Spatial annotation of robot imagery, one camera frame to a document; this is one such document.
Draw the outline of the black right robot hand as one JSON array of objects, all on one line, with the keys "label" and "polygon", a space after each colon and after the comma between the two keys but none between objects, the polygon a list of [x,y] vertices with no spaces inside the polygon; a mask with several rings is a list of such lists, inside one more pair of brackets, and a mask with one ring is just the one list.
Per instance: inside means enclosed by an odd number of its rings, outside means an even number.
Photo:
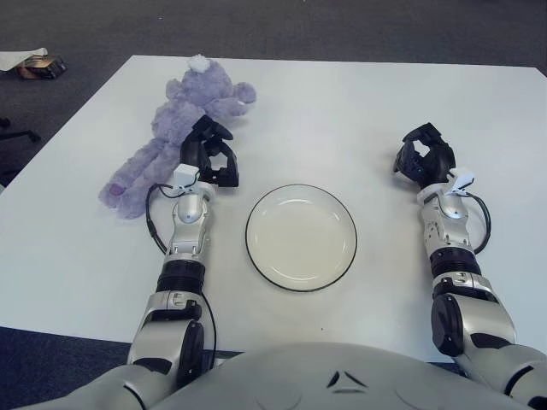
[{"label": "black right robot hand", "polygon": [[422,189],[448,181],[449,170],[456,167],[453,149],[431,123],[426,123],[403,138],[392,166],[394,173],[417,183]]}]

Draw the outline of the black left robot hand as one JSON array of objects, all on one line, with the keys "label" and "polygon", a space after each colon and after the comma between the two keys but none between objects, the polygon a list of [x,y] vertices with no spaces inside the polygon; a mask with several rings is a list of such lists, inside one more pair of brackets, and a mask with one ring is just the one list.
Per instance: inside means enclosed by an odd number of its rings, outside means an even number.
[{"label": "black left robot hand", "polygon": [[[197,180],[219,187],[238,187],[237,156],[226,143],[233,135],[223,125],[203,115],[181,144],[179,162],[198,168]],[[226,166],[213,169],[210,158],[218,154],[226,157]]]}]

